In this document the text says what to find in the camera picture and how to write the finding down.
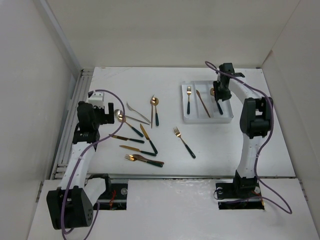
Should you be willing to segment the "gold spoon green handle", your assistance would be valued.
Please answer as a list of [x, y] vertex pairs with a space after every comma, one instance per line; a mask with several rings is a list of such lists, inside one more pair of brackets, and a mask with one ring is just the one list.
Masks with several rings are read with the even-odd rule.
[[139, 130], [137, 130], [135, 127], [133, 127], [131, 124], [129, 124], [129, 123], [127, 122], [126, 117], [125, 117], [124, 115], [120, 114], [120, 115], [117, 117], [117, 119], [118, 119], [120, 122], [127, 124], [127, 125], [128, 125], [137, 135], [139, 135], [141, 138], [144, 137], [144, 135], [143, 135]]
[[155, 125], [158, 127], [160, 125], [158, 111], [157, 111], [157, 105], [159, 104], [159, 99], [153, 96], [151, 98], [150, 102], [154, 106], [154, 109], [155, 109]]
[[[214, 89], [213, 87], [210, 89], [210, 95], [215, 98], [215, 89]], [[224, 112], [223, 112], [223, 110], [222, 110], [222, 108], [221, 108], [221, 105], [219, 104], [219, 102], [218, 102], [217, 100], [216, 100], [215, 102], [216, 102], [216, 105], [217, 105], [219, 114], [220, 114], [220, 115], [223, 115]]]

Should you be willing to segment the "rose gold knife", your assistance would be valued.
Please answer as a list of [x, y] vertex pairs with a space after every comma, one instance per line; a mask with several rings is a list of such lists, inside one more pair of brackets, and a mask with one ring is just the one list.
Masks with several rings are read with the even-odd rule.
[[206, 105], [205, 105], [205, 103], [204, 103], [204, 101], [203, 101], [203, 99], [202, 99], [202, 97], [201, 97], [201, 94], [200, 94], [200, 92], [199, 92], [197, 89], [196, 89], [196, 94], [197, 94], [197, 96], [199, 97], [199, 100], [200, 100], [200, 102], [201, 102], [201, 104], [202, 104], [202, 106], [203, 106], [203, 108], [204, 108], [207, 116], [208, 116], [209, 118], [211, 118], [210, 113], [209, 113], [209, 111], [208, 111], [208, 109], [207, 109], [207, 107], [206, 107]]

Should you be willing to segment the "silver spoon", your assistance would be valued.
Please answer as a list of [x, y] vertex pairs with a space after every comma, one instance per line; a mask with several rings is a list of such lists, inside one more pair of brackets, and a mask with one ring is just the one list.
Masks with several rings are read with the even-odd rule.
[[133, 120], [133, 121], [142, 123], [142, 124], [149, 125], [148, 122], [145, 122], [145, 121], [139, 120], [139, 119], [137, 119], [137, 118], [134, 118], [134, 117], [125, 115], [124, 112], [123, 112], [122, 110], [120, 110], [120, 109], [116, 109], [116, 110], [114, 111], [114, 115], [115, 115], [116, 117], [125, 117], [126, 119], [130, 119], [130, 120]]

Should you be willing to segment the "rose gold fork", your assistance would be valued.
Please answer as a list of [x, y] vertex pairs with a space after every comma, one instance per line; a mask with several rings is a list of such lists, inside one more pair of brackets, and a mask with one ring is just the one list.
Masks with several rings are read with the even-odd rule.
[[151, 104], [151, 121], [150, 121], [150, 126], [153, 128], [153, 118], [154, 118], [154, 95], [150, 99], [150, 104]]

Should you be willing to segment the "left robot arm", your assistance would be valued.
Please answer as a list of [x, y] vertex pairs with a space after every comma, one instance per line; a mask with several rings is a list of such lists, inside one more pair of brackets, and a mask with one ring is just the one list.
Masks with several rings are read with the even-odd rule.
[[86, 182], [90, 161], [100, 140], [99, 127], [114, 124], [114, 105], [80, 101], [72, 150], [65, 174], [57, 189], [46, 196], [52, 226], [55, 230], [89, 227], [93, 222], [93, 207], [98, 198], [111, 195], [112, 186], [106, 177], [93, 177]]

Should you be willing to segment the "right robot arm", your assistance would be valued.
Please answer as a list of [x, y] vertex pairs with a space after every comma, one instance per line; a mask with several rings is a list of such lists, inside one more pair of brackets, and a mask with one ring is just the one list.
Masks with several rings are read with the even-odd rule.
[[273, 100], [241, 80], [244, 75], [236, 73], [232, 63], [221, 64], [216, 72], [218, 77], [213, 82], [215, 101], [224, 102], [235, 95], [242, 103], [239, 126], [243, 134], [243, 147], [231, 190], [235, 196], [243, 197], [250, 187], [257, 184], [256, 159], [263, 138], [274, 126]]

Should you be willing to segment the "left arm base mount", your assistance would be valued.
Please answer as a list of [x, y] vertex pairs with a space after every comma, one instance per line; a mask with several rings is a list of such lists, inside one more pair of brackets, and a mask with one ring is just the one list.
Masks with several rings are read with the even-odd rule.
[[105, 191], [97, 199], [101, 211], [122, 211], [127, 209], [128, 180], [110, 178], [106, 173], [91, 174], [85, 180], [85, 185], [93, 179], [104, 179]]

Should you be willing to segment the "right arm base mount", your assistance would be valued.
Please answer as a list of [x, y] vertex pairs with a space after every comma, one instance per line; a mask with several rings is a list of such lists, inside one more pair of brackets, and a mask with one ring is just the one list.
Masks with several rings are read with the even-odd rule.
[[216, 198], [219, 210], [264, 210], [263, 200], [260, 198], [261, 190], [257, 183], [255, 186], [236, 189], [231, 182], [218, 182]]

